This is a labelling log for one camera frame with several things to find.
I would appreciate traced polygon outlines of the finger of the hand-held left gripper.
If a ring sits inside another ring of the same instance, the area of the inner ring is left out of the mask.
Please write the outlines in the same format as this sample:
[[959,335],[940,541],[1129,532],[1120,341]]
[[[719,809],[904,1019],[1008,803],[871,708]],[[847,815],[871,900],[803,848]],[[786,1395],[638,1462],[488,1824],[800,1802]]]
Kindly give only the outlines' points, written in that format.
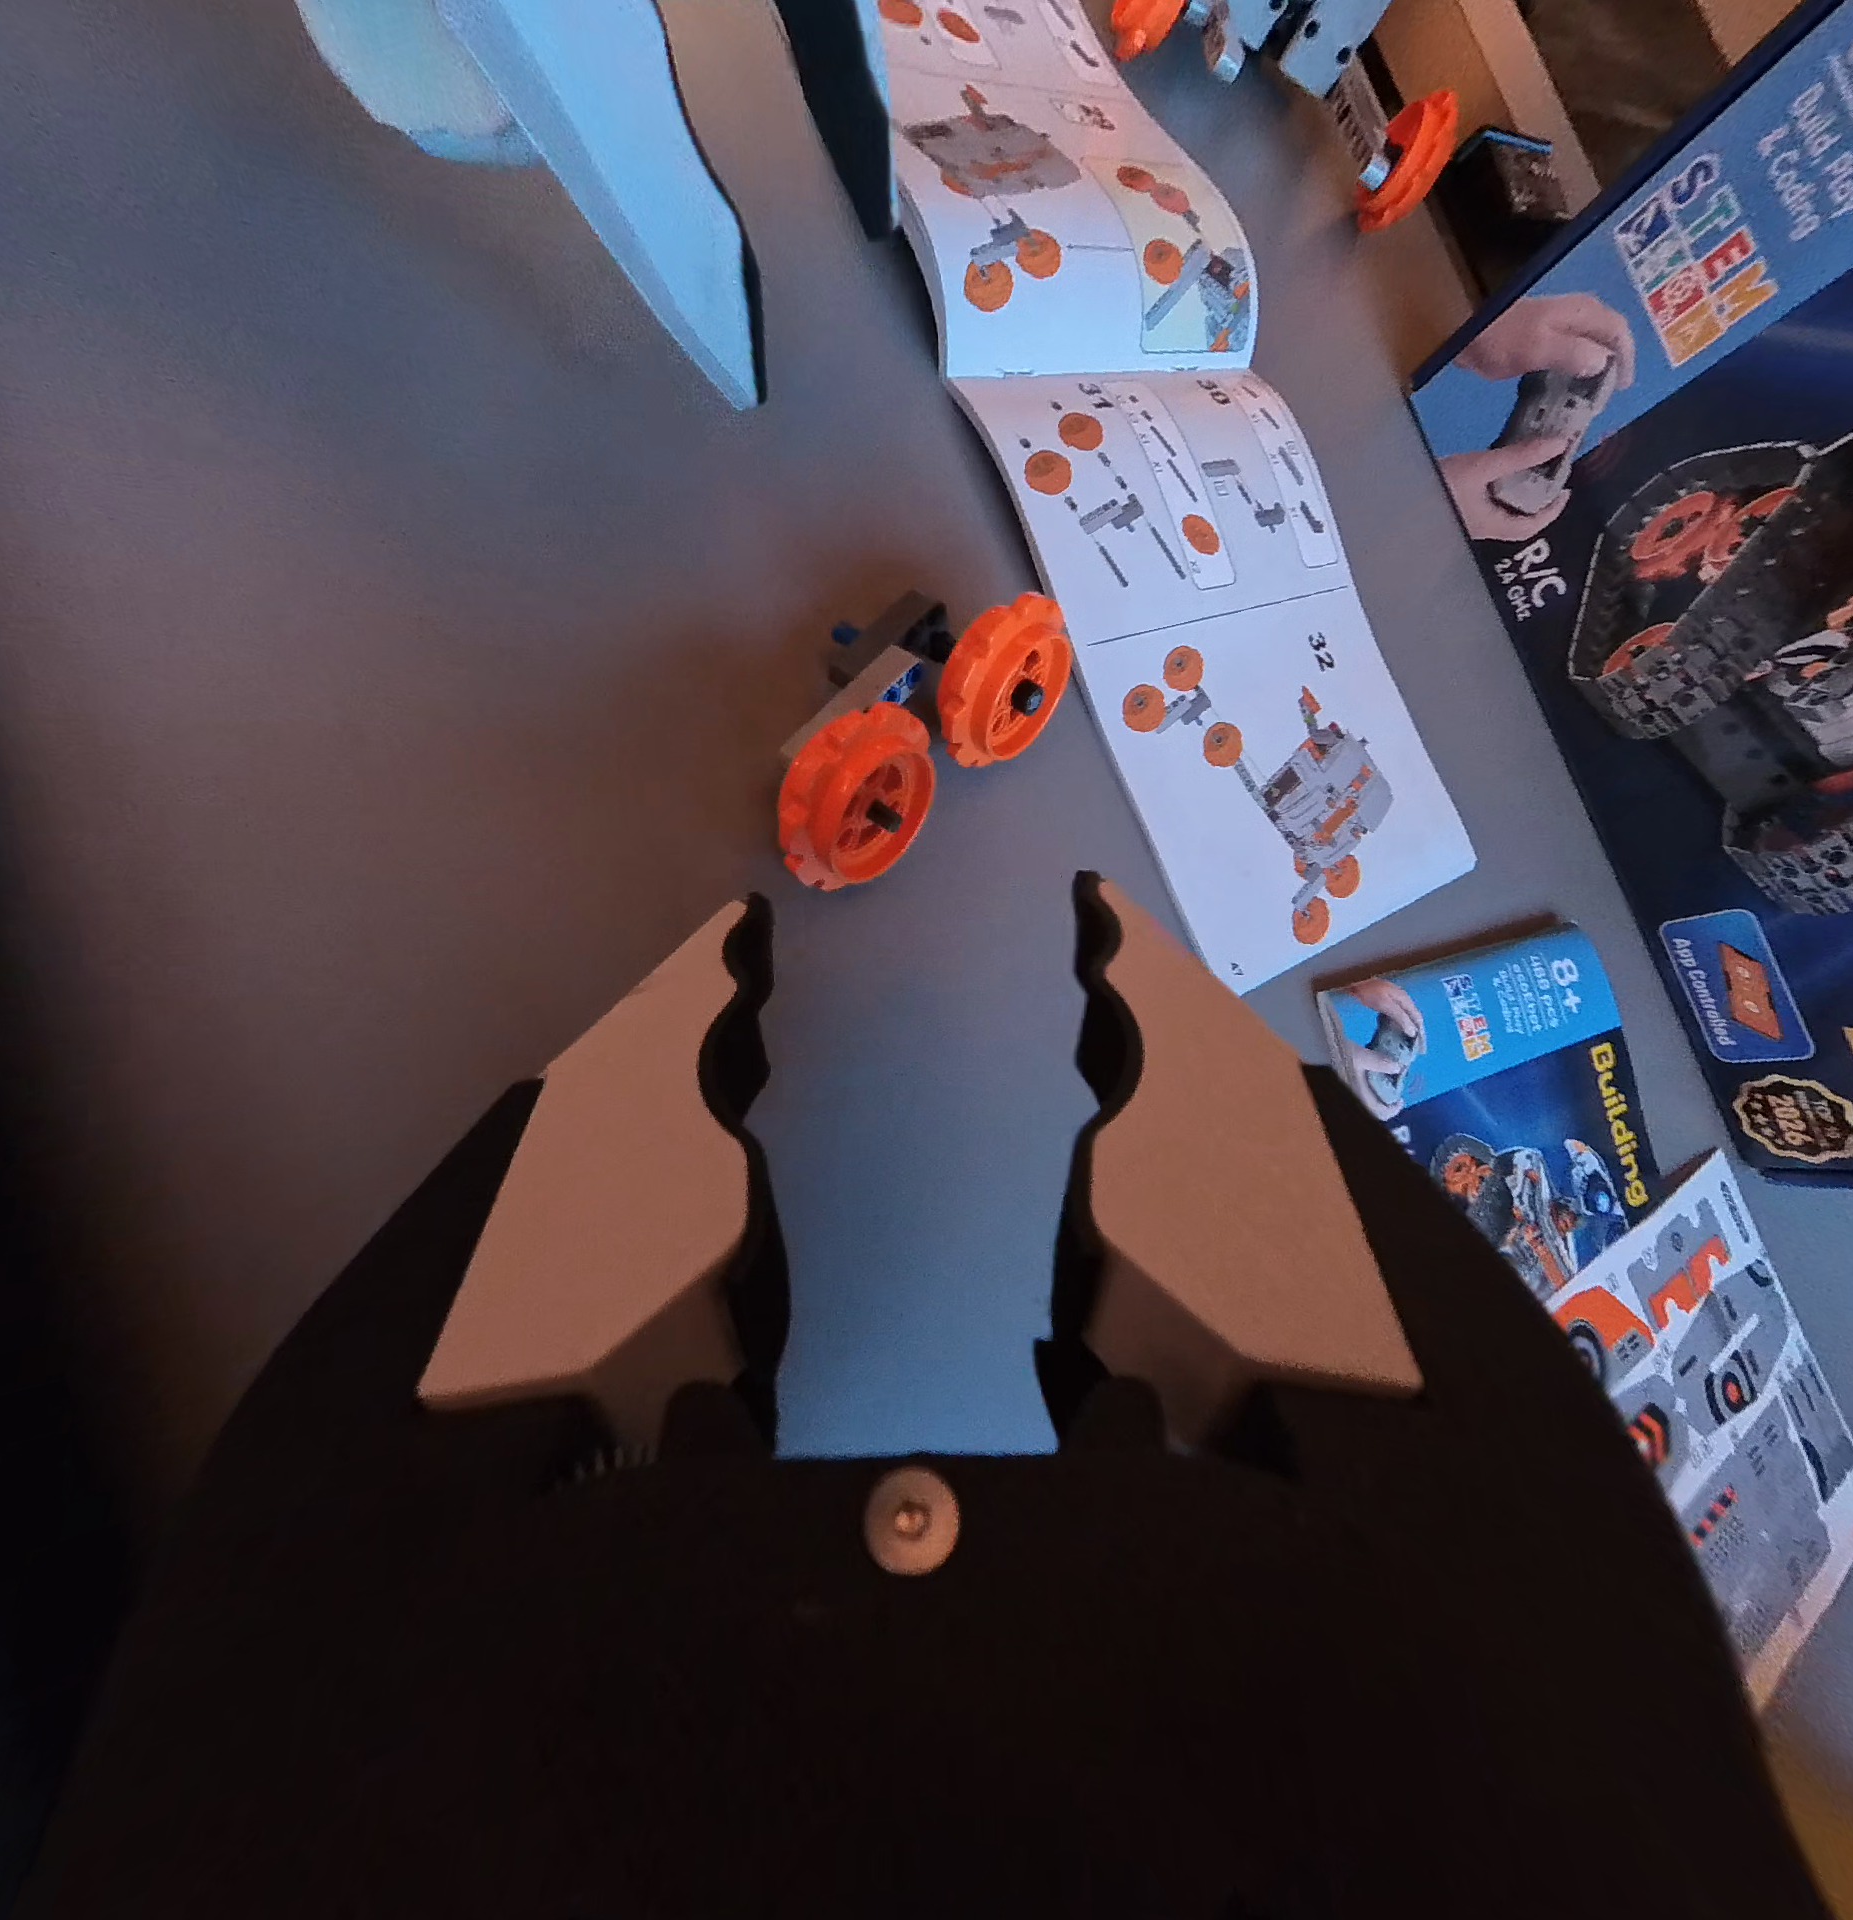
[[900,224],[889,64],[873,3],[776,3],[814,127],[871,241]]
[[759,278],[651,3],[299,3],[353,100],[421,152],[542,164],[698,372],[765,402]]

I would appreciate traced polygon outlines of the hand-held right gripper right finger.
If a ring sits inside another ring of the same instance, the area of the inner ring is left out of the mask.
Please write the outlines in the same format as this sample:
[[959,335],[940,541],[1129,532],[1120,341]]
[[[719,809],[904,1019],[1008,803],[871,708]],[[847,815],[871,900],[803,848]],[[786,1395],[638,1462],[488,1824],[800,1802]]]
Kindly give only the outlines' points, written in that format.
[[1419,1361],[1298,1054],[1094,871],[1075,878],[1077,1067],[1096,1106],[1055,1243],[1059,1439],[1139,1379],[1165,1439],[1216,1443],[1261,1383],[1417,1397]]

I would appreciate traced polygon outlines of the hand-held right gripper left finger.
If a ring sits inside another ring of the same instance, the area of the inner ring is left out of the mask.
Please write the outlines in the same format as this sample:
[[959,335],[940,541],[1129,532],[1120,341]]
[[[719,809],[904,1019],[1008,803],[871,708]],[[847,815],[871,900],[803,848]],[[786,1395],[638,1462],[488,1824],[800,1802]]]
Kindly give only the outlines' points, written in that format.
[[578,1397],[651,1450],[693,1381],[776,1436],[789,1274],[747,1127],[770,1080],[771,906],[716,910],[546,1066],[416,1397]]

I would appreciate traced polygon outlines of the orange wheel grey beam assembly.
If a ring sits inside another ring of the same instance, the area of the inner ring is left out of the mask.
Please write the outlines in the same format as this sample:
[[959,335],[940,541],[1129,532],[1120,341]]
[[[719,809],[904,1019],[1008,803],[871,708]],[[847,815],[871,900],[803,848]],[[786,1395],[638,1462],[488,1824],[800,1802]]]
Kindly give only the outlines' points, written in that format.
[[839,625],[824,654],[834,690],[781,747],[786,868],[821,892],[891,871],[931,812],[932,750],[969,769],[1023,756],[1051,724],[1071,660],[1061,608],[1041,593],[964,630],[918,591],[864,626]]

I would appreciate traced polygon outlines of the grey desk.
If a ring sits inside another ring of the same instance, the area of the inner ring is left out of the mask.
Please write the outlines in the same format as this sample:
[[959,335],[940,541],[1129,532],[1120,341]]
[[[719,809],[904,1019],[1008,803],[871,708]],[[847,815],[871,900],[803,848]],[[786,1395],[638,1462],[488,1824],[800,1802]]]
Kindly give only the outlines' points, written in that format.
[[1083,701],[809,895],[826,628],[1034,584],[770,5],[673,5],[764,283],[732,411],[539,169],[375,125],[290,5],[0,5],[0,1183],[139,1557],[510,1082],[746,892],[789,1452],[1034,1452],[1071,876],[1173,906]]

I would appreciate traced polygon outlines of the blue instruction booklet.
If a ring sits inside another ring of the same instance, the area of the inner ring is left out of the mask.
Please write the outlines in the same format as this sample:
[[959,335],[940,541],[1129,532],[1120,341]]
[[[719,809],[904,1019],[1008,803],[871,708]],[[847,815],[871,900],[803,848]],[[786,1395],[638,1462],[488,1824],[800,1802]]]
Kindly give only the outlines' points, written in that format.
[[1328,1057],[1540,1299],[1662,1192],[1607,970],[1575,924],[1317,992]]

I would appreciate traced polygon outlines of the open instruction manual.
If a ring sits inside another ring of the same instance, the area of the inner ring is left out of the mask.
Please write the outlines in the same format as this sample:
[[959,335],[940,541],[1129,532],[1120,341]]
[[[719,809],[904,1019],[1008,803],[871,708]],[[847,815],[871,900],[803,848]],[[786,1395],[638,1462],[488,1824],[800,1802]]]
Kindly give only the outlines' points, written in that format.
[[1253,988],[1466,876],[1260,273],[1083,5],[879,3],[900,224],[1075,679],[1216,976]]

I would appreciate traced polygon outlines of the folded building booklets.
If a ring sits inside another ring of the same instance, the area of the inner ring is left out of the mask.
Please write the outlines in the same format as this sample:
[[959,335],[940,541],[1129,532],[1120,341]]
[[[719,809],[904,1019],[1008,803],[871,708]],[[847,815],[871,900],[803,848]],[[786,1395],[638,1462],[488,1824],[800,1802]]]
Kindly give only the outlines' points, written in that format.
[[1544,1298],[1703,1569],[1753,1708],[1853,1571],[1853,1430],[1722,1151]]

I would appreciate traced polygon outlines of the grey toy robot model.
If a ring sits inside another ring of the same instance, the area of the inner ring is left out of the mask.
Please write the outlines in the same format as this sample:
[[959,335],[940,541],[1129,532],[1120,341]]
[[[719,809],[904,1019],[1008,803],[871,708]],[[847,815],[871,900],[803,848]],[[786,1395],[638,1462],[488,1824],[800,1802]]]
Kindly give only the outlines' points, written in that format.
[[1457,144],[1457,96],[1436,89],[1388,107],[1360,62],[1386,3],[1113,3],[1111,53],[1120,62],[1198,35],[1205,69],[1236,83],[1261,64],[1319,100],[1354,172],[1358,232],[1391,228],[1424,203]]

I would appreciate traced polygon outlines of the brown cardboard box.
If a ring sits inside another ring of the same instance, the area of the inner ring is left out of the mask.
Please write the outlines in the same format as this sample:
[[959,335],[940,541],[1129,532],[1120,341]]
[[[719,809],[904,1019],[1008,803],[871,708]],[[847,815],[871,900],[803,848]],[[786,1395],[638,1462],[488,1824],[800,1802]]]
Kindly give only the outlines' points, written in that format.
[[1598,196],[1529,5],[1394,3],[1372,59],[1400,104],[1453,93],[1456,145],[1429,192],[1469,296],[1504,288]]

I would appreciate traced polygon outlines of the blue robot kit box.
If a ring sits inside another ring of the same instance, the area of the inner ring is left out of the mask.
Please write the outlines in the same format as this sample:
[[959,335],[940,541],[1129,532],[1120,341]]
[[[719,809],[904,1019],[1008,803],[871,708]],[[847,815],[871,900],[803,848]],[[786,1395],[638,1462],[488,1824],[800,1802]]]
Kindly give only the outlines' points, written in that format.
[[1736,1151],[1853,1187],[1853,3],[1410,399]]

